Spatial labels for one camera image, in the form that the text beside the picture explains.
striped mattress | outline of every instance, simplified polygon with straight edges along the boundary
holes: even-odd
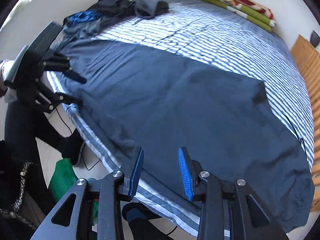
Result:
[[[93,39],[141,44],[198,60],[212,67],[265,82],[272,112],[300,140],[310,169],[314,159],[313,117],[305,82],[284,41],[244,18],[201,0],[166,0],[169,12],[152,20],[130,17]],[[54,91],[67,92],[54,72],[47,73]],[[121,163],[79,115],[76,105],[64,105],[88,147],[108,171]],[[199,217],[140,180],[136,198],[193,236]]]

metal screw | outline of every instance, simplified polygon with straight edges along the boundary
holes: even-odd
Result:
[[[85,179],[78,179],[77,180],[77,185],[81,186],[85,183]]]
[[[244,186],[244,185],[246,184],[246,182],[245,182],[244,179],[238,179],[238,180],[237,180],[237,184],[238,184],[239,186]]]
[[[115,178],[120,177],[122,175],[122,171],[114,171],[112,173],[112,176],[114,176]]]
[[[16,214],[14,212],[11,211],[9,214],[10,214],[10,217],[16,218]]]
[[[210,176],[210,173],[208,171],[201,171],[200,176],[203,178],[207,178]]]

tile floor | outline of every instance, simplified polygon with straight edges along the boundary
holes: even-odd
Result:
[[[63,118],[63,120],[67,123],[67,125],[71,128],[71,130],[74,130],[75,127],[71,120],[68,118],[67,114],[65,113],[64,109],[60,106],[58,108],[58,111]],[[67,137],[70,135],[70,131],[68,128],[63,124],[61,121],[60,117],[56,112],[54,112],[50,117],[49,117],[49,122],[56,128],[56,130],[63,136]],[[55,168],[55,163],[61,159],[61,154],[47,145],[46,143],[37,140],[38,142],[38,148],[40,152],[40,159],[42,163],[42,168],[44,172],[44,178],[46,180],[47,185],[49,185],[50,179],[53,175],[54,168]],[[85,147],[83,150],[83,155],[85,162],[87,164],[87,167],[90,168],[92,167],[93,164],[96,163],[97,158],[93,155],[91,150],[88,147]],[[102,163],[98,163],[94,167],[94,172],[92,171],[88,172],[84,168],[84,164],[80,163],[79,167],[75,169],[75,173],[78,177],[83,177],[83,178],[90,178],[94,177],[96,179],[102,179],[108,172],[105,170],[104,166]],[[295,230],[291,231],[288,234],[288,237],[290,240],[303,240],[303,238],[306,236],[310,228],[312,227],[313,223],[319,216],[319,212],[313,212],[310,213],[308,223],[304,227],[296,228]],[[164,218],[153,220],[152,223],[159,228],[162,232],[168,233],[170,232],[175,225]],[[125,240],[132,240],[132,234],[129,228],[128,223],[123,220],[123,229],[124,229],[124,237]],[[177,228],[171,235],[174,240],[195,240],[196,238],[189,235],[187,232],[183,231],[180,228]]]

foot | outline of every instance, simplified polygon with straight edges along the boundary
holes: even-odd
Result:
[[[129,223],[135,218],[143,218],[147,220],[161,218],[140,202],[131,202],[125,205],[122,209],[122,217]]]
[[[80,161],[80,149],[83,142],[80,133],[75,129],[72,135],[65,138],[60,144],[62,158],[69,158],[71,164],[76,166]]]

black pants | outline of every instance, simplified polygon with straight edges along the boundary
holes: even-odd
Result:
[[[145,219],[136,218],[129,223],[129,227],[134,240],[173,240]]]
[[[9,103],[4,127],[5,144],[12,157],[34,164],[28,175],[26,189],[47,215],[55,201],[44,180],[36,137],[57,150],[60,141],[64,139],[52,127],[44,113],[18,101]]]

